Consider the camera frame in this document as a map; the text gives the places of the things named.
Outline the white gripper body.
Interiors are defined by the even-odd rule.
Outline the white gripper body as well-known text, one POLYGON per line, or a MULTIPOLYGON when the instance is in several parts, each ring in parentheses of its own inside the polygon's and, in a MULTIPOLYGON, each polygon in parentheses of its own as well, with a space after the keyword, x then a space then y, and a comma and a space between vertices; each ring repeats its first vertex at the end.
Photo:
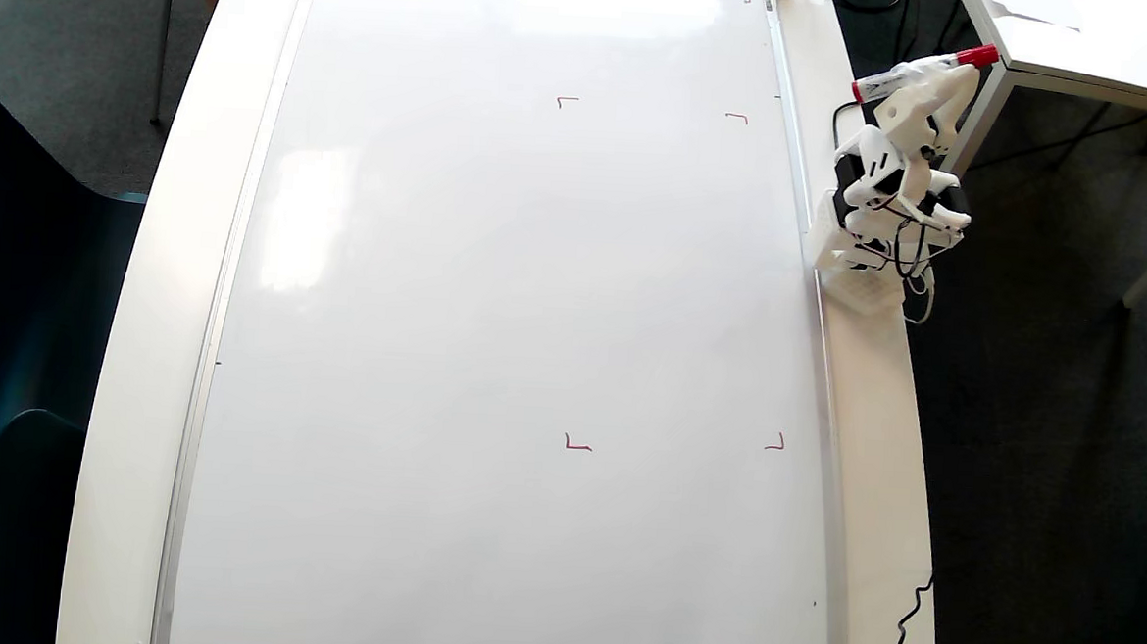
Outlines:
POLYGON ((928 118, 939 108, 939 95, 933 85, 912 84, 895 91, 877 104, 877 127, 902 155, 913 160, 936 157, 934 141, 937 131, 928 118))

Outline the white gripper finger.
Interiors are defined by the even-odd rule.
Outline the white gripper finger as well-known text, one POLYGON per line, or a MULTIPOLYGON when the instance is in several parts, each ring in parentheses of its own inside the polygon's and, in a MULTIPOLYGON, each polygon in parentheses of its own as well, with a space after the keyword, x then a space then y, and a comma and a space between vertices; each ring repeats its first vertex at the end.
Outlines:
POLYGON ((977 90, 977 83, 973 82, 944 82, 939 86, 937 148, 955 145, 958 123, 974 101, 977 90))
POLYGON ((980 69, 974 64, 914 61, 905 90, 916 96, 974 98, 980 90, 980 69))

